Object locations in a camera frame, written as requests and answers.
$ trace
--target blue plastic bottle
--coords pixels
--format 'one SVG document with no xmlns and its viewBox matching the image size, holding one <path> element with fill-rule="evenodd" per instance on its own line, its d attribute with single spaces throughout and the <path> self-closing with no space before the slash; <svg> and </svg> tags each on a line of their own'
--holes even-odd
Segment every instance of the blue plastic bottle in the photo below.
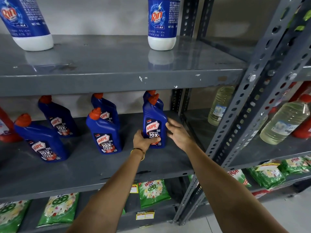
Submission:
<svg viewBox="0 0 311 233">
<path fill-rule="evenodd" d="M 74 137 L 80 134 L 70 110 L 52 102 L 52 96 L 41 96 L 38 107 L 61 137 Z"/>
<path fill-rule="evenodd" d="M 156 102 L 159 98 L 159 94 L 151 96 L 142 106 L 144 112 L 144 138 L 161 137 L 161 141 L 152 143 L 150 148 L 164 148 L 166 145 L 166 122 L 167 116 L 156 107 Z"/>
<path fill-rule="evenodd" d="M 144 103 L 154 94 L 156 93 L 156 90 L 151 90 L 151 91 L 146 91 L 143 95 L 143 99 L 144 99 Z M 160 110 L 163 110 L 164 104 L 163 101 L 161 101 L 160 99 L 157 100 L 156 104 L 155 104 Z"/>
<path fill-rule="evenodd" d="M 86 118 L 86 124 L 101 154 L 115 154 L 122 151 L 117 126 L 100 118 L 102 112 L 98 107 L 93 109 Z"/>
<path fill-rule="evenodd" d="M 120 129 L 120 121 L 118 117 L 117 107 L 114 103 L 103 98 L 103 93 L 94 93 L 91 98 L 91 103 L 95 108 L 100 108 L 102 114 L 100 118 L 114 123 Z"/>
<path fill-rule="evenodd" d="M 44 161 L 53 163 L 68 159 L 69 154 L 57 133 L 31 122 L 29 114 L 19 116 L 14 129 Z"/>
</svg>

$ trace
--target perforated metal upright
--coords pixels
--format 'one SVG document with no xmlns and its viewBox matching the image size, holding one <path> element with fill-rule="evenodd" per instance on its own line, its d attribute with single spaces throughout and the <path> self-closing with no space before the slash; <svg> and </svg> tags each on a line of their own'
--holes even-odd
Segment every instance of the perforated metal upright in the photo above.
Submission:
<svg viewBox="0 0 311 233">
<path fill-rule="evenodd" d="M 199 38 L 206 35 L 213 1 L 204 2 Z M 229 167 L 243 146 L 251 142 L 250 137 L 262 119 L 311 57 L 311 23 L 304 19 L 311 5 L 310 0 L 302 4 L 301 1 L 280 0 L 206 150 L 223 168 Z M 181 117 L 188 106 L 189 92 L 185 96 Z M 205 197 L 197 183 L 194 176 L 174 218 L 180 225 L 185 224 Z"/>
</svg>

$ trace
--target blue bottle label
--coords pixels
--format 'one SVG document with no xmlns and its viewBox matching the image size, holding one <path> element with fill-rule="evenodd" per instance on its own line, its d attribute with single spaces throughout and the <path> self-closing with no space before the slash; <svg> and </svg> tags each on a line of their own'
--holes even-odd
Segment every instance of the blue bottle label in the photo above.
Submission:
<svg viewBox="0 0 311 233">
<path fill-rule="evenodd" d="M 179 0 L 148 0 L 148 36 L 176 37 L 179 4 Z"/>
<path fill-rule="evenodd" d="M 146 118 L 146 133 L 149 138 L 161 137 L 161 121 L 152 118 Z M 162 146 L 162 142 L 152 143 L 151 145 Z"/>
<path fill-rule="evenodd" d="M 117 148 L 114 145 L 112 134 L 110 133 L 94 133 L 97 145 L 103 153 L 117 152 Z"/>
<path fill-rule="evenodd" d="M 107 120 L 108 122 L 113 123 L 112 117 L 111 117 L 110 113 L 107 112 L 107 111 L 106 111 L 106 112 L 103 112 L 103 113 L 100 115 L 100 118 L 105 119 L 105 120 Z"/>
<path fill-rule="evenodd" d="M 47 141 L 25 140 L 30 147 L 45 161 L 60 160 Z"/>
<path fill-rule="evenodd" d="M 13 37 L 50 34 L 36 0 L 0 0 L 0 16 Z"/>
<path fill-rule="evenodd" d="M 73 133 L 67 127 L 65 121 L 60 117 L 49 117 L 52 126 L 57 130 L 61 136 L 72 135 Z"/>
</svg>

